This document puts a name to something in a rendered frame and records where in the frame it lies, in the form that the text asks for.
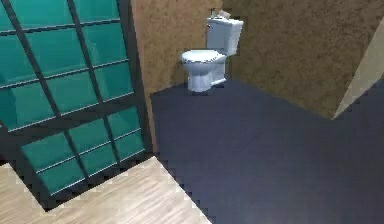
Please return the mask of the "white toilet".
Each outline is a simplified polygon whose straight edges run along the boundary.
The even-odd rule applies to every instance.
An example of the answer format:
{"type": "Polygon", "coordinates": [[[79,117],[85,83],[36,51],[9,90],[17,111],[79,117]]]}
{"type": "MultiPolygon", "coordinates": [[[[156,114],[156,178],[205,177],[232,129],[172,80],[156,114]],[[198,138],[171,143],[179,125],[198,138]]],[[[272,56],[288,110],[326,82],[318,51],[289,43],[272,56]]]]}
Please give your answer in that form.
{"type": "Polygon", "coordinates": [[[237,53],[243,24],[241,20],[219,16],[207,19],[206,47],[180,56],[190,91],[205,92],[226,81],[226,61],[237,53]]]}

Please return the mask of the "grey tissue box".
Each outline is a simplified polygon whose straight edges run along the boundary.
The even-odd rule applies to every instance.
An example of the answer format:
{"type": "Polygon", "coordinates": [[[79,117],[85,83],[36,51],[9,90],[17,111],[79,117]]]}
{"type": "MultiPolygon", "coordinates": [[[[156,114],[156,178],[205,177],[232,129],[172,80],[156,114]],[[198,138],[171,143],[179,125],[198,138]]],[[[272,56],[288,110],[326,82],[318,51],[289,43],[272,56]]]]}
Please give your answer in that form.
{"type": "Polygon", "coordinates": [[[212,8],[210,10],[210,17],[212,19],[229,19],[231,16],[230,13],[220,9],[220,10],[217,10],[216,8],[212,8]]]}

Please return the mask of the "teal glass black-framed partition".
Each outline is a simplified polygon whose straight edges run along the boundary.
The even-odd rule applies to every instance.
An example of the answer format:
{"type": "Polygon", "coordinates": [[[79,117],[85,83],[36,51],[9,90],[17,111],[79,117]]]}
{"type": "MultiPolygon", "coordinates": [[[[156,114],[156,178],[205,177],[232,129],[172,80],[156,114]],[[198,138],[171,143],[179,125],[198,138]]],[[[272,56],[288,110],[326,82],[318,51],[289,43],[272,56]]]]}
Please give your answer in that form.
{"type": "Polygon", "coordinates": [[[0,0],[0,157],[46,211],[149,159],[133,0],[0,0]]]}

